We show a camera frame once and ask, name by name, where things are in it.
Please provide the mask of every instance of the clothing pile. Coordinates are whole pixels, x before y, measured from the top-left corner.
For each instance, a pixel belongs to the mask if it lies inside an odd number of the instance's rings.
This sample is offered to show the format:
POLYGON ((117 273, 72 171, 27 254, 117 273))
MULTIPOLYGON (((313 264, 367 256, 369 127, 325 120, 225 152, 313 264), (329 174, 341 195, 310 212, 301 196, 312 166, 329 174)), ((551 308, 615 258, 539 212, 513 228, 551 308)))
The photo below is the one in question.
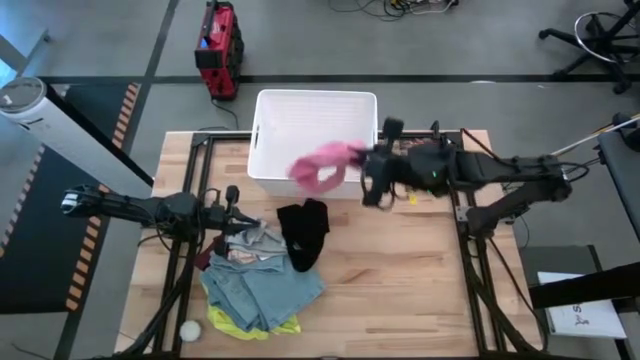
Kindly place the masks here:
POLYGON ((299 333, 296 313, 325 289, 312 269, 329 232, 327 207, 278 209, 282 234, 262 223, 233 236, 214 238, 196 259, 208 297, 208 318, 226 334, 243 340, 268 333, 299 333))

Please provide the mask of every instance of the pink cloth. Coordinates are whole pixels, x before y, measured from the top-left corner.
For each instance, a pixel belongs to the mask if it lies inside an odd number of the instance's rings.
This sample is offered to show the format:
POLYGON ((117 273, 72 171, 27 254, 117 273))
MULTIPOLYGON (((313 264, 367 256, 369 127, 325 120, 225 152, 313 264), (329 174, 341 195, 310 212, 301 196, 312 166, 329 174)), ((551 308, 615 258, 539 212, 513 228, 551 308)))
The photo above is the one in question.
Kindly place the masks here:
POLYGON ((323 145, 312 154, 296 160, 289 170, 289 178, 294 179, 304 190, 315 194, 335 189, 344 181, 347 166, 358 167, 355 160, 358 158, 357 150, 361 149, 364 149, 362 141, 331 142, 323 145), (320 170, 330 166, 336 167, 335 174, 319 181, 320 170))

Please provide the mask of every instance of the black mat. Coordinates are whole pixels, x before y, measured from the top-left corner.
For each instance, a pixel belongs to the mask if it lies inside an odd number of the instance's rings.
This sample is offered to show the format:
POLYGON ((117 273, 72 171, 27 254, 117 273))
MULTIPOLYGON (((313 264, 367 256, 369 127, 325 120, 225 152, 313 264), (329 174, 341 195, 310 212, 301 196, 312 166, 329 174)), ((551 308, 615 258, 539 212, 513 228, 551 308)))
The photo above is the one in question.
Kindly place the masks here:
MULTIPOLYGON (((66 101, 111 139, 126 88, 126 84, 74 86, 68 90, 66 101)), ((72 284, 82 291, 75 299, 75 310, 81 310, 108 219, 101 219, 94 248, 83 247, 89 221, 65 217, 60 211, 64 190, 78 184, 99 185, 55 151, 46 149, 0 258, 0 313, 67 311, 72 284), (82 274, 84 284, 78 284, 72 277, 82 249, 91 253, 91 260, 84 260, 88 270, 82 274)))

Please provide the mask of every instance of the black stand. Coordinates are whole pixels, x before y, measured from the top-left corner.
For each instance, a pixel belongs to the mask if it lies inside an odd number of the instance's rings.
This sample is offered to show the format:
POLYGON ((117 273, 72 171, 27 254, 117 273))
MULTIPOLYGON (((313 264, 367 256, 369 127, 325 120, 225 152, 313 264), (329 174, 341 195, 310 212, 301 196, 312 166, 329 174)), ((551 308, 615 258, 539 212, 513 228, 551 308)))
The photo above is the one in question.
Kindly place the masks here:
MULTIPOLYGON (((625 0, 625 3, 629 7, 627 12, 620 17, 620 19, 609 30, 605 30, 602 23, 598 19, 597 15, 592 15, 591 20, 587 23, 586 30, 589 33, 589 37, 582 39, 584 44, 593 52, 598 53, 606 58, 614 59, 615 62, 604 61, 596 58, 589 53, 582 54, 576 61, 567 65, 565 68, 557 70, 553 73, 554 80, 564 80, 567 78, 570 72, 578 68, 580 65, 587 62, 587 60, 595 60, 598 64, 609 73, 612 81, 617 82, 613 87, 613 92, 616 94, 622 94, 631 87, 631 81, 627 78, 622 70, 624 59, 622 55, 629 57, 638 55, 640 48, 637 46, 629 45, 615 45, 615 41, 627 40, 638 38, 638 35, 621 35, 618 36, 620 30, 625 27, 630 21, 632 21, 638 12, 640 12, 640 1, 633 2, 632 0, 625 0)), ((556 29, 545 29, 538 33, 540 39, 546 39, 548 36, 553 36, 575 47, 580 47, 578 41, 573 34, 562 32, 556 29)))

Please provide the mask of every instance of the gray floor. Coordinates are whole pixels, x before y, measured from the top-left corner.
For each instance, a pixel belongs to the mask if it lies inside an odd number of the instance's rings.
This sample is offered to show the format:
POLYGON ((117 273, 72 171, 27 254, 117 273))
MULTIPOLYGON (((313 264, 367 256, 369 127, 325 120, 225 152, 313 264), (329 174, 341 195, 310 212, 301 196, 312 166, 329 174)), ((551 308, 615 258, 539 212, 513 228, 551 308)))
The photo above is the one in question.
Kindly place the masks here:
MULTIPOLYGON (((168 4, 59 0, 53 6, 45 0, 0 0, 0 9, 10 2, 13 11, 50 29, 54 42, 39 50, 29 72, 55 76, 144 75, 168 4)), ((197 74, 192 50, 204 2, 180 1, 157 75, 197 74)), ((546 74, 579 52, 553 39, 537 40, 538 30, 568 30, 578 14, 623 8, 621 1, 605 0, 461 2, 449 14, 384 23, 362 13, 334 13, 325 0, 235 0, 246 43, 243 74, 546 74)), ((334 4, 353 6, 350 1, 334 4)), ((28 31, 24 23, 15 26, 16 33, 28 31)), ((607 123, 615 112, 640 111, 640 90, 615 96, 607 83, 243 85, 228 106, 238 114, 240 128, 250 127, 256 95, 264 88, 370 91, 378 97, 381 118, 402 118, 409 129, 425 128, 434 120, 444 128, 488 129, 494 149, 505 155, 550 152, 607 123)), ((6 175, 0 187, 0 220, 8 219, 37 149, 37 141, 2 124, 0 167, 6 175)), ((153 173, 166 131, 218 125, 231 128, 234 123, 209 104, 203 85, 154 85, 131 156, 153 173)), ((587 146, 567 160, 586 161, 594 155, 587 146)), ((536 206, 525 218, 529 247, 594 244, 605 268, 640 258, 640 244, 603 168, 595 167, 576 183, 569 200, 536 206), (602 211, 614 220, 600 221, 602 211)), ((522 223, 515 229, 524 243, 522 223)), ((138 237, 136 225, 112 222, 73 358, 112 351, 138 237)), ((0 317, 0 358, 30 358, 12 350, 11 342, 52 356, 63 321, 61 314, 0 317)), ((638 316, 625 316, 624 321, 640 354, 638 316)), ((556 337, 552 351, 615 359, 611 342, 556 337)))

